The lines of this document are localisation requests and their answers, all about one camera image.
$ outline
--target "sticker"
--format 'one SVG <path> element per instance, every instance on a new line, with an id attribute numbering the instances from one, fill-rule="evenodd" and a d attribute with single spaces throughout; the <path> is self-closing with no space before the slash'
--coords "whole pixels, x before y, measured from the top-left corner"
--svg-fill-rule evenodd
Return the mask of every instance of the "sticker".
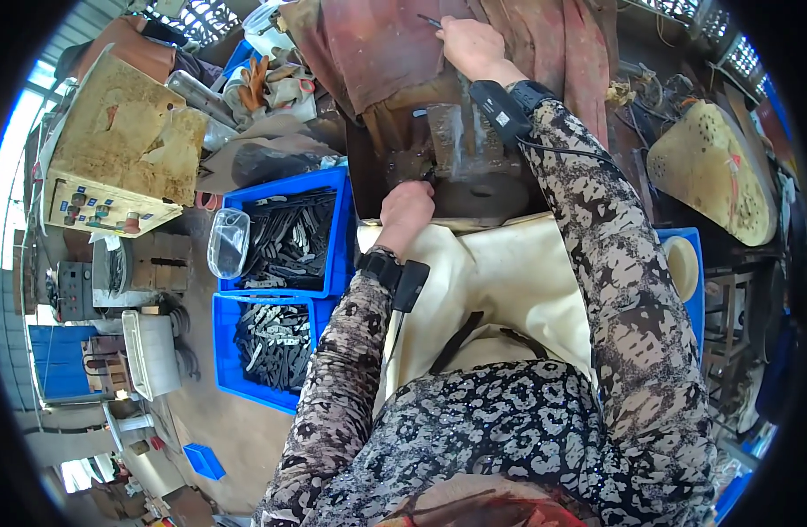
<path id="1" fill-rule="evenodd" d="M 500 126 L 506 126 L 506 123 L 509 122 L 509 116 L 504 111 L 501 111 L 494 117 L 494 121 L 497 121 Z"/>

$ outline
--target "wristwatch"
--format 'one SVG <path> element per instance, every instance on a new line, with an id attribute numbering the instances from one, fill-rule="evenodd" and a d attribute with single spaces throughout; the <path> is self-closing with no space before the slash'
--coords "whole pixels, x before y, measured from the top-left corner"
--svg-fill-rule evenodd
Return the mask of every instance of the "wristwatch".
<path id="1" fill-rule="evenodd" d="M 403 272 L 403 266 L 399 265 L 394 256 L 389 255 L 385 250 L 375 250 L 361 256 L 357 269 L 362 271 L 363 275 L 376 279 L 381 286 L 389 290 L 392 296 L 398 290 L 398 283 Z"/>
<path id="2" fill-rule="evenodd" d="M 541 104 L 541 101 L 547 99 L 558 100 L 552 90 L 534 80 L 522 80 L 515 83 L 514 86 L 510 87 L 509 93 L 527 117 L 532 116 L 532 112 Z"/>

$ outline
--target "clear plastic container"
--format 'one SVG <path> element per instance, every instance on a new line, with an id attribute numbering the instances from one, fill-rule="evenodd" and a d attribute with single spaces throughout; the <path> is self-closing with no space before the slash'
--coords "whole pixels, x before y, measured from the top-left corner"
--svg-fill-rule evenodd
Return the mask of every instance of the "clear plastic container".
<path id="1" fill-rule="evenodd" d="M 123 335 L 131 381 L 139 395 L 154 401 L 181 387 L 170 317 L 123 311 Z"/>
<path id="2" fill-rule="evenodd" d="M 238 208 L 223 208 L 213 218 L 207 265 L 217 278 L 231 280 L 242 273 L 248 254 L 250 217 Z"/>
<path id="3" fill-rule="evenodd" d="M 271 26 L 268 21 L 278 7 L 287 4 L 284 0 L 263 0 L 260 7 L 254 9 L 250 15 L 242 22 L 242 29 L 245 30 L 246 42 L 253 47 L 262 56 L 269 56 L 271 48 L 280 47 L 285 50 L 290 50 L 295 47 L 292 39 L 285 33 L 278 33 L 278 31 Z"/>

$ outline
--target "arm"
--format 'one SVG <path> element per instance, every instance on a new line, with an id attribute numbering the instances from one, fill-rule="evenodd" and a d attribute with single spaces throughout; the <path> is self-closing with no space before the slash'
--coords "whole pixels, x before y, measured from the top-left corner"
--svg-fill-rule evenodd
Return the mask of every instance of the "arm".
<path id="1" fill-rule="evenodd" d="M 445 29 L 437 36 L 445 40 L 448 60 L 472 80 L 509 86 L 525 79 L 506 65 L 502 38 L 489 26 L 479 29 L 486 35 L 473 43 L 448 42 L 456 37 L 452 25 L 471 22 L 478 25 L 442 19 Z M 468 66 L 471 49 L 479 55 Z M 484 51 L 491 57 L 483 58 Z M 496 69 L 485 71 L 483 64 Z M 556 100 L 543 101 L 533 122 L 530 142 L 611 158 Z M 708 474 L 715 448 L 696 339 L 636 192 L 610 163 L 521 148 L 556 217 L 586 302 L 612 441 L 633 459 L 646 484 L 655 486 L 650 495 L 664 496 L 665 482 L 686 480 L 693 491 L 678 502 L 704 504 L 713 496 Z M 682 510 L 666 507 L 671 514 Z"/>
<path id="2" fill-rule="evenodd" d="M 425 183 L 398 185 L 383 201 L 383 231 L 369 252 L 403 254 L 430 221 L 431 191 Z M 391 293 L 358 271 L 315 349 L 255 525 L 299 525 L 368 440 L 390 317 Z"/>

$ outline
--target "clear plastic lid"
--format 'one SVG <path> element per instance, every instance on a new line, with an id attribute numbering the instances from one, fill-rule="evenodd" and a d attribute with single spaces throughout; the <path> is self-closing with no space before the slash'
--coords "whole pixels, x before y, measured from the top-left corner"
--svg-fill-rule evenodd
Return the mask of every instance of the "clear plastic lid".
<path id="1" fill-rule="evenodd" d="M 250 217 L 237 208 L 216 213 L 210 228 L 207 265 L 217 278 L 231 280 L 242 274 L 248 254 Z"/>

